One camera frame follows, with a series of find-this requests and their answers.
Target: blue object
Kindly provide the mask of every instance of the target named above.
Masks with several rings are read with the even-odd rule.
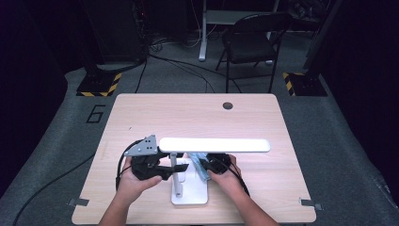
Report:
[[[188,156],[191,158],[191,161],[193,161],[194,167],[199,173],[200,179],[204,182],[211,180],[211,177],[209,176],[208,172],[200,163],[200,159],[208,161],[208,159],[206,158],[206,154],[207,153],[188,153]]]

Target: gray carpet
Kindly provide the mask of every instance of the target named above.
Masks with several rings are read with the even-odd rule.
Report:
[[[303,35],[285,36],[272,91],[279,100],[311,198],[324,206],[310,225],[399,225],[398,209],[391,202],[383,178],[354,138],[323,79],[328,97],[291,97],[288,94],[282,73],[303,71],[310,44],[311,39]],[[152,54],[212,70],[222,51],[221,40],[209,40],[208,46],[205,62],[198,62],[199,45],[187,48],[181,44],[165,44],[162,51]],[[66,74],[69,88],[64,103],[39,146],[0,200],[0,225],[12,225],[17,213],[35,192],[94,154],[115,98],[120,93],[135,92],[143,67],[123,73],[110,97],[75,96],[85,71]],[[223,76],[198,68],[184,69],[191,73],[149,57],[138,92],[213,92],[204,79],[215,92],[224,92]],[[219,71],[223,73],[224,69],[222,66]],[[263,93],[268,80],[269,77],[251,78],[237,81],[237,84],[243,92]],[[233,83],[231,92],[238,92]],[[103,116],[99,123],[87,123],[95,105]],[[70,198],[79,197],[90,163],[91,159],[43,189],[26,206],[17,225],[72,225],[73,207],[66,203]]]

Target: cable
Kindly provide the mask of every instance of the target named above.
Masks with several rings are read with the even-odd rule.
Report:
[[[153,40],[149,46],[150,49],[153,50],[154,52],[160,52],[163,49],[163,44],[165,40],[168,40],[168,38],[162,37],[159,38],[158,40]]]
[[[211,88],[212,92],[215,93],[215,90],[212,87],[211,83],[209,83],[208,80],[203,75],[201,75],[200,73],[197,73],[194,70],[186,67],[187,70],[191,71],[191,72],[189,72],[189,71],[187,71],[186,69],[183,68],[183,65],[181,66],[181,65],[179,65],[178,63],[175,63],[175,62],[171,62],[171,61],[168,61],[168,60],[166,60],[166,62],[171,64],[171,65],[173,65],[173,66],[175,66],[175,67],[177,67],[177,68],[179,68],[179,69],[181,69],[181,70],[183,70],[183,71],[185,71],[185,72],[187,72],[187,73],[190,73],[190,74],[192,74],[192,75],[194,75],[196,77],[199,77],[199,78],[203,79],[205,81],[205,85],[206,85],[205,86],[205,93],[208,90],[208,85]]]
[[[146,70],[146,68],[147,68],[147,59],[145,59],[143,71],[141,71],[141,75],[138,78],[138,83],[137,83],[137,87],[136,87],[135,93],[138,92],[138,88],[140,87],[140,83],[141,83],[141,78],[143,77],[143,74],[144,74],[144,71]]]
[[[102,71],[105,71],[105,72],[107,72],[107,73],[123,73],[123,72],[132,70],[132,69],[134,69],[134,68],[140,66],[143,62],[144,62],[144,60],[140,60],[140,61],[138,61],[138,62],[137,62],[136,64],[134,64],[134,65],[127,66],[127,67],[123,67],[123,68],[119,68],[119,69],[115,69],[115,70],[104,70],[104,69],[101,69],[101,70],[102,70]]]
[[[121,176],[127,169],[129,169],[130,167],[132,167],[132,166],[130,166],[130,167],[126,168],[126,169],[123,169],[123,171],[120,171],[120,167],[122,166],[122,161],[123,161],[123,158],[124,158],[124,153],[126,153],[127,151],[129,151],[129,149],[131,149],[131,148],[132,148],[133,146],[135,146],[137,143],[141,142],[141,140],[143,140],[143,139],[136,140],[135,142],[133,142],[132,144],[130,144],[129,146],[127,146],[127,148],[123,151],[122,155],[120,156],[120,161],[119,161],[119,163],[118,163],[118,169],[117,169],[117,177],[115,178],[115,181],[116,181],[115,186],[116,186],[116,189],[117,189],[117,190],[118,190],[118,186],[120,185],[120,176]]]
[[[220,161],[219,159],[212,157],[212,159],[214,159],[216,162],[218,162],[219,164],[221,164],[223,167],[225,167],[227,170],[229,170],[230,172],[232,172],[232,174],[238,179],[238,181],[240,182],[240,185],[243,187],[244,191],[247,193],[247,195],[249,195],[249,190],[247,188],[246,183],[244,182],[243,178],[241,177],[241,174],[238,172],[237,167],[233,164],[232,166],[235,168],[235,170],[237,170],[237,172],[235,172],[234,170],[232,170],[230,168],[230,166],[226,166],[226,164],[224,164],[222,161]]]
[[[56,182],[57,180],[61,179],[62,177],[66,176],[67,174],[71,173],[72,171],[78,169],[80,166],[82,166],[83,164],[87,163],[92,157],[94,157],[96,153],[92,154],[89,158],[87,158],[85,161],[83,161],[82,163],[80,163],[79,165],[77,165],[76,167],[73,167],[72,169],[68,170],[67,172],[64,172],[63,174],[61,174],[60,176],[56,177],[54,180],[52,180],[51,182],[47,183],[47,185],[43,186],[41,189],[39,189],[35,194],[33,194],[29,200],[27,200],[23,207],[21,208],[21,210],[18,212],[17,216],[14,219],[14,222],[12,223],[12,225],[17,225],[17,221],[19,219],[19,217],[21,216],[21,213],[24,211],[24,209],[26,208],[26,206],[36,197],[38,196],[42,190],[44,190],[47,186],[50,186],[51,184],[53,184],[54,182]]]
[[[182,64],[190,65],[190,66],[192,66],[192,67],[196,67],[196,68],[205,70],[206,72],[215,73],[215,74],[221,75],[221,76],[223,76],[223,77],[226,77],[226,75],[224,75],[223,73],[217,73],[217,72],[215,72],[215,71],[212,71],[212,70],[203,68],[203,67],[201,67],[201,66],[198,66],[198,65],[195,65],[195,64],[192,64],[192,63],[187,63],[187,62],[180,61],[180,60],[176,60],[176,59],[164,58],[164,57],[160,57],[160,56],[154,56],[154,55],[152,55],[152,54],[149,54],[149,57],[153,57],[153,58],[156,58],[156,59],[162,59],[162,60],[165,60],[165,61],[171,61],[171,62],[176,62],[176,63],[182,63]],[[232,81],[232,82],[234,83],[234,85],[237,87],[238,91],[239,91],[240,93],[242,93],[242,91],[241,91],[240,87],[238,86],[238,84],[237,84],[233,79],[231,79],[231,81]]]
[[[196,11],[194,9],[193,0],[191,0],[190,2],[191,2],[191,8],[193,9],[193,12],[194,12],[194,17],[196,18],[197,26],[198,26],[199,31],[200,31],[200,23],[199,23],[199,19],[197,18],[197,13],[196,13]],[[197,39],[196,43],[194,43],[193,45],[185,45],[185,47],[192,48],[192,47],[196,46],[198,43],[200,43],[200,32],[199,32],[199,38]]]
[[[226,2],[226,0],[223,0],[222,9],[221,9],[221,10],[224,10],[224,4],[225,4],[225,2]],[[208,33],[208,35],[206,35],[206,38],[208,38],[208,36],[211,35],[211,33],[215,30],[216,26],[217,26],[217,24],[215,24],[214,27],[212,28],[212,30]]]

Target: lamp base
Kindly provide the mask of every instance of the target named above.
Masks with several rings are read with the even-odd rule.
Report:
[[[177,172],[179,182],[183,187],[181,197],[176,196],[174,183],[172,183],[171,201],[175,205],[182,204],[205,204],[208,202],[208,182],[200,179],[193,162],[189,158],[177,158],[177,164],[188,164],[184,172]]]

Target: desk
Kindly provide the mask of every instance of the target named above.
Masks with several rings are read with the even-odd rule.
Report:
[[[206,57],[206,45],[207,45],[207,24],[235,24],[241,18],[248,15],[260,13],[259,11],[227,11],[227,10],[208,10],[206,7],[206,1],[203,0],[202,9],[202,41],[200,43],[199,50],[199,61],[204,61]],[[277,11],[279,6],[279,0],[275,0],[273,5],[273,11]]]
[[[226,110],[223,103],[233,108]],[[77,205],[75,224],[97,224],[115,195],[121,153],[135,140],[162,137],[266,138],[269,153],[235,153],[252,199],[278,222],[313,222],[310,199],[279,104],[273,94],[121,94],[114,103]],[[170,164],[167,158],[161,165]],[[173,205],[171,177],[131,205],[130,224],[242,223],[230,200],[208,182],[204,205]]]

